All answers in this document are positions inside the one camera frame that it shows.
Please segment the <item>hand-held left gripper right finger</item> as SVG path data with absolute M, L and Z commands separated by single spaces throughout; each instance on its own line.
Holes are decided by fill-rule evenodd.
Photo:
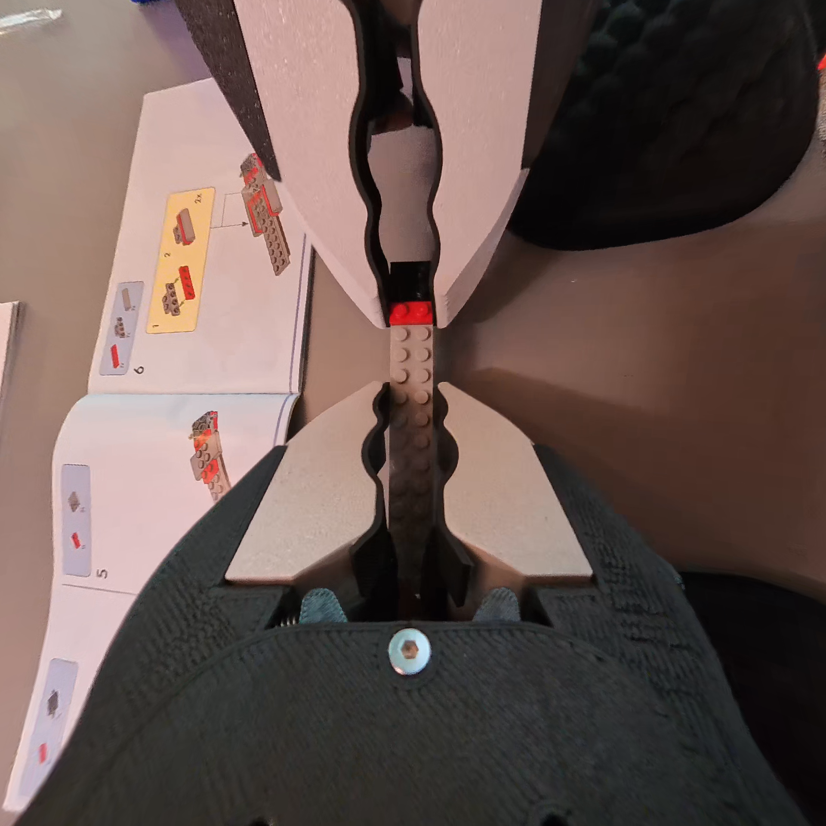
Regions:
M 444 427 L 458 448 L 444 521 L 468 551 L 473 582 L 587 582 L 592 567 L 533 441 L 449 382 Z

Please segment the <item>closed white booklet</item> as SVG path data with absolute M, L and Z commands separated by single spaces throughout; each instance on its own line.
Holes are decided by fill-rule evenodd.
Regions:
M 25 311 L 25 302 L 1 303 L 1 409 L 11 390 L 18 333 Z

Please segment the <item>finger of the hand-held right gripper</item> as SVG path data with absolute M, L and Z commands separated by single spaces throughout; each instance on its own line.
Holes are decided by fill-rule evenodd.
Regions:
M 425 1 L 419 9 L 419 78 L 441 157 L 432 202 L 437 323 L 450 323 L 477 288 L 527 178 L 524 136 L 541 7 Z
M 234 3 L 287 204 L 367 319 L 386 328 L 352 2 Z

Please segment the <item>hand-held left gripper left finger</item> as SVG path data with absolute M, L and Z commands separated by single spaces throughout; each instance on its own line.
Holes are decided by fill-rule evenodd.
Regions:
M 288 441 L 229 582 L 375 587 L 393 557 L 381 477 L 388 411 L 388 384 L 370 382 Z

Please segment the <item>open lego instruction booklet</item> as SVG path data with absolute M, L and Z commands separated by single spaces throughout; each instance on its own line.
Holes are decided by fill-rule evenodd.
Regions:
M 10 813 L 173 545 L 286 440 L 313 251 L 276 202 L 214 79 L 145 96 L 87 393 L 55 441 L 54 572 Z

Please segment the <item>long grey lego plate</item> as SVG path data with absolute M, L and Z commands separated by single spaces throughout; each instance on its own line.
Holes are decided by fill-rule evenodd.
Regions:
M 399 612 L 402 616 L 418 612 L 421 566 L 432 524 L 434 374 L 433 325 L 393 326 L 389 364 L 387 517 L 398 558 Z

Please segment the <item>black lego piece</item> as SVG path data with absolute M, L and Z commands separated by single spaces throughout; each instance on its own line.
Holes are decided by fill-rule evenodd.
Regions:
M 432 302 L 430 263 L 429 260 L 391 262 L 387 280 L 387 301 L 391 305 Z

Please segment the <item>dark cloth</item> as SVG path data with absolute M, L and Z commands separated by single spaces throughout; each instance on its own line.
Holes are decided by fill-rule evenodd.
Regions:
M 682 573 L 687 598 L 764 756 L 825 824 L 825 607 L 743 576 Z

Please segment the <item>clear plastic bag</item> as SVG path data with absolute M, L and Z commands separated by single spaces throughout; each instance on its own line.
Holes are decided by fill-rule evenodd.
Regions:
M 25 12 L 13 12 L 1 15 L 1 36 L 10 36 L 20 31 L 41 28 L 57 23 L 63 16 L 59 8 L 40 7 Z

